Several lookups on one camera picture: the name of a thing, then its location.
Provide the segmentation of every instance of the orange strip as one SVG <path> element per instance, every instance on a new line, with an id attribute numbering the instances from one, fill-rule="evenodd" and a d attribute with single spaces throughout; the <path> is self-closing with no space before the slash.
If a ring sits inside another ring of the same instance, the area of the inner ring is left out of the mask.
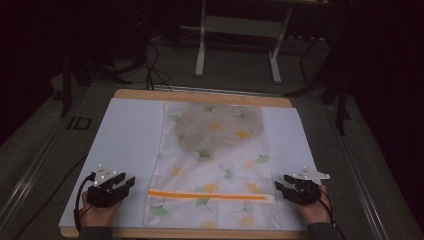
<path id="1" fill-rule="evenodd" d="M 202 193 L 175 193 L 164 192 L 158 190 L 149 190 L 148 195 L 155 197 L 169 198 L 219 198 L 231 200 L 250 200 L 250 201 L 267 201 L 268 197 L 264 195 L 226 195 L 226 194 L 202 194 Z"/>

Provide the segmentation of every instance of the human hand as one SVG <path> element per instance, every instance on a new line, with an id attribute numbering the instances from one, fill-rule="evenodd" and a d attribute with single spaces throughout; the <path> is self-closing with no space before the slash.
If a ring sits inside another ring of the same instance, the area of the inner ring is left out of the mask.
<path id="1" fill-rule="evenodd" d="M 327 194 L 327 187 L 325 185 L 320 185 L 319 189 Z M 328 207 L 328 209 L 331 209 L 330 200 L 325 194 L 321 193 L 321 201 Z M 300 205 L 295 203 L 295 206 L 299 209 L 307 224 L 318 222 L 331 223 L 329 213 L 319 201 L 309 205 Z"/>
<path id="2" fill-rule="evenodd" d="M 122 201 L 115 203 L 109 208 L 98 208 L 87 203 L 87 192 L 82 193 L 82 209 L 79 210 L 82 227 L 111 227 L 115 214 Z"/>

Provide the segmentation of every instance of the white table leg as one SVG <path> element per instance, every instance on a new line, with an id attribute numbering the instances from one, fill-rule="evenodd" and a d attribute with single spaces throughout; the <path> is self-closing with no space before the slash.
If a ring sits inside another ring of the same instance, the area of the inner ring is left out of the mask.
<path id="1" fill-rule="evenodd" d="M 278 52 L 280 51 L 280 46 L 281 46 L 281 43 L 283 42 L 284 34 L 286 32 L 291 13 L 292 13 L 292 9 L 291 8 L 287 9 L 284 22 L 281 24 L 280 31 L 278 33 L 277 43 L 275 44 L 274 50 L 269 52 L 269 62 L 271 65 L 272 78 L 275 84 L 281 83 L 280 71 L 278 69 L 278 63 L 277 63 L 277 55 L 278 55 Z"/>
<path id="2" fill-rule="evenodd" d="M 196 77 L 203 76 L 203 66 L 205 64 L 205 20 L 206 20 L 206 0 L 202 1 L 202 18 L 200 20 L 200 46 L 197 54 Z"/>

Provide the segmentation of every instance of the orange leaf print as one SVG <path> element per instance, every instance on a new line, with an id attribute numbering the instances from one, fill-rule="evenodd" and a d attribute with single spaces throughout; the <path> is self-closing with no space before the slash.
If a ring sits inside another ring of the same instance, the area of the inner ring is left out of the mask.
<path id="1" fill-rule="evenodd" d="M 172 176 L 178 177 L 181 176 L 184 172 L 184 168 L 174 168 L 174 171 L 172 171 Z"/>
<path id="2" fill-rule="evenodd" d="M 250 192 L 259 194 L 261 193 L 261 190 L 256 186 L 256 183 L 250 183 L 246 182 L 247 189 L 249 189 Z"/>
<path id="3" fill-rule="evenodd" d="M 251 169 L 251 168 L 254 168 L 255 166 L 256 166 L 256 160 L 255 159 L 247 160 L 243 165 L 243 167 L 246 168 L 246 169 Z"/>
<path id="4" fill-rule="evenodd" d="M 216 229 L 217 225 L 216 223 L 212 222 L 212 221 L 205 221 L 202 223 L 202 225 L 200 225 L 201 228 L 207 228 L 207 229 Z"/>
<path id="5" fill-rule="evenodd" d="M 212 128 L 212 130 L 214 131 L 219 131 L 221 130 L 221 125 L 218 122 L 213 122 L 209 125 L 210 128 Z"/>
<path id="6" fill-rule="evenodd" d="M 248 131 L 245 130 L 240 130 L 236 132 L 236 135 L 240 138 L 240 139 L 248 139 L 250 138 L 250 133 Z"/>
<path id="7" fill-rule="evenodd" d="M 208 192 L 209 194 L 212 194 L 218 190 L 219 186 L 216 183 L 208 183 L 205 186 L 203 186 L 202 190 L 204 192 Z"/>
<path id="8" fill-rule="evenodd" d="M 239 223 L 242 227 L 251 227 L 255 223 L 255 218 L 245 215 L 239 219 Z"/>

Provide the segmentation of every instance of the black sleeve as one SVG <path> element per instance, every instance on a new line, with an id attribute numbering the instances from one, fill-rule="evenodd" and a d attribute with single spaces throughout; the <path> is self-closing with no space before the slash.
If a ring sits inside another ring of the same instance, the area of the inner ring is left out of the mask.
<path id="1" fill-rule="evenodd" d="M 339 240 L 337 229 L 329 223 L 313 223 L 308 225 L 309 240 Z"/>
<path id="2" fill-rule="evenodd" d="M 83 227 L 78 240 L 112 240 L 111 227 Z"/>

